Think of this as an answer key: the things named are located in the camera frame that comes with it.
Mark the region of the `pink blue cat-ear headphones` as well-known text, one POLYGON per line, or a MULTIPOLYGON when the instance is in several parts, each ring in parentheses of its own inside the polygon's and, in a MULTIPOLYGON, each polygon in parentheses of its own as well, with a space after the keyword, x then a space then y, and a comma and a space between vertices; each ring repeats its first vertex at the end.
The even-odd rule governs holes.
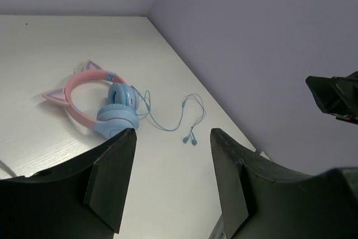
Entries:
POLYGON ((72 75, 67 84, 43 94, 43 98, 65 108, 67 113, 80 125, 110 139, 123 130, 139 128, 137 109, 139 96, 133 86, 116 73, 102 69, 88 60, 83 69, 72 75), (92 118, 78 109, 72 100, 72 91, 89 81, 107 81, 111 86, 107 95, 107 104, 99 109, 96 118, 92 118))

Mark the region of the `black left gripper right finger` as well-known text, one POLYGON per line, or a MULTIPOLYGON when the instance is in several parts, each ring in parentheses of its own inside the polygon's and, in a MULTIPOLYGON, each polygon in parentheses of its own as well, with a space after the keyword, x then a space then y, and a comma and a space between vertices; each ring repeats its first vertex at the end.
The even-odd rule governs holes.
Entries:
POLYGON ((222 210, 211 238, 357 237, 357 168, 303 174, 219 128, 210 145, 222 210))

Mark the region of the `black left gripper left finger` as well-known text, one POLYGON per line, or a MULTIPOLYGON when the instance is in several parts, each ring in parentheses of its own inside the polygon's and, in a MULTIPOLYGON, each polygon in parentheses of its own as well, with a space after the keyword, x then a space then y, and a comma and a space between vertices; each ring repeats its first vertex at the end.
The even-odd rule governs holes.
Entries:
POLYGON ((136 132, 59 165, 1 181, 2 238, 113 238, 120 231, 136 132))

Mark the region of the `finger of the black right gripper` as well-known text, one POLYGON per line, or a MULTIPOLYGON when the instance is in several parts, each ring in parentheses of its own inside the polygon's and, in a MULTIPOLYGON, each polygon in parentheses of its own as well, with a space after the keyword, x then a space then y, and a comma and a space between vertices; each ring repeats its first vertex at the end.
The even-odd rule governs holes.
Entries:
POLYGON ((322 113, 357 124, 357 72, 347 77, 309 76, 305 83, 322 113))

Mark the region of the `teal earbuds with cable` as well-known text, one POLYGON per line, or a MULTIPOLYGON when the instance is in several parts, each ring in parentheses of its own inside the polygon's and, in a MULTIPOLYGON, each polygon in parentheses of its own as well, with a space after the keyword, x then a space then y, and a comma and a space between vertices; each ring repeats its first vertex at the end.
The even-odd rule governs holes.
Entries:
POLYGON ((182 138, 182 142, 184 144, 187 144, 188 141, 191 141, 191 144, 193 146, 197 146, 197 139, 196 136, 194 134, 194 130, 195 128, 206 118, 207 116, 207 112, 205 110, 205 105, 204 105, 204 100, 202 99, 202 97, 197 94, 197 93, 190 93, 188 95, 186 95, 182 101, 181 101, 181 114, 180 117, 178 119, 178 122, 176 124, 175 127, 173 128, 166 128, 164 127, 162 124, 160 124, 155 117, 153 116, 152 113, 152 99, 151 99, 151 94, 149 90, 146 90, 144 92, 144 94, 142 95, 140 93, 140 91, 134 87, 134 92, 138 95, 139 100, 142 101, 145 105, 146 108, 146 112, 145 113, 137 113, 136 115, 139 116, 139 119, 145 119, 146 117, 150 117, 154 126, 164 132, 175 132, 179 129, 179 127, 182 125, 182 121, 185 115, 185 107, 186 107, 186 103, 188 102, 188 100, 193 100, 195 101, 201 108, 201 115, 198 116, 193 123, 190 126, 189 132, 188 134, 182 138))

